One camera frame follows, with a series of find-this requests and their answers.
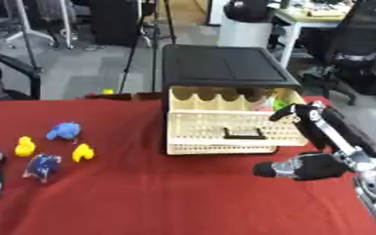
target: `robotic hand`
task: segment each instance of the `robotic hand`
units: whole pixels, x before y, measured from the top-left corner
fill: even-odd
[[[317,180],[339,177],[346,171],[355,173],[357,197],[376,218],[376,151],[367,137],[343,121],[334,109],[321,102],[289,105],[270,117],[277,121],[289,115],[299,118],[295,126],[320,151],[308,152],[287,162],[262,162],[253,173],[265,177],[291,177],[295,180]]]

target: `red tablecloth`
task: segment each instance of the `red tablecloth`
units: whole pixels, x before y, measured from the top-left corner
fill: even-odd
[[[75,163],[70,141],[46,140],[62,121],[83,126],[80,142],[98,156]],[[0,102],[0,151],[9,154],[0,198],[1,235],[376,235],[350,175],[295,182],[253,177],[269,156],[166,157],[160,102],[72,100]],[[63,156],[47,185],[21,175],[29,158],[13,149],[30,136],[37,152]]]

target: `blue toy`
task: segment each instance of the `blue toy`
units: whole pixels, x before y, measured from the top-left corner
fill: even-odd
[[[80,134],[81,127],[78,123],[75,122],[61,122],[59,125],[56,125],[52,130],[47,134],[48,140],[54,140],[57,137],[74,140]]]
[[[27,178],[34,176],[45,184],[47,183],[49,175],[57,171],[60,163],[60,156],[39,154],[28,163],[28,167],[24,172],[23,177]]]

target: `basket handle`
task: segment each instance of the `basket handle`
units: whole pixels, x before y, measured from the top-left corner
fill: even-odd
[[[223,128],[225,140],[266,140],[267,137],[262,133],[261,129],[256,128],[257,135],[231,135],[228,128]]]

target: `plastic basket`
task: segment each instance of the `plastic basket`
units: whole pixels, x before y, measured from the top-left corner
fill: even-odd
[[[303,103],[295,91],[280,91]],[[168,113],[168,154],[270,153],[307,140],[289,116],[270,122],[272,111],[252,111],[257,100],[227,88],[173,87]]]

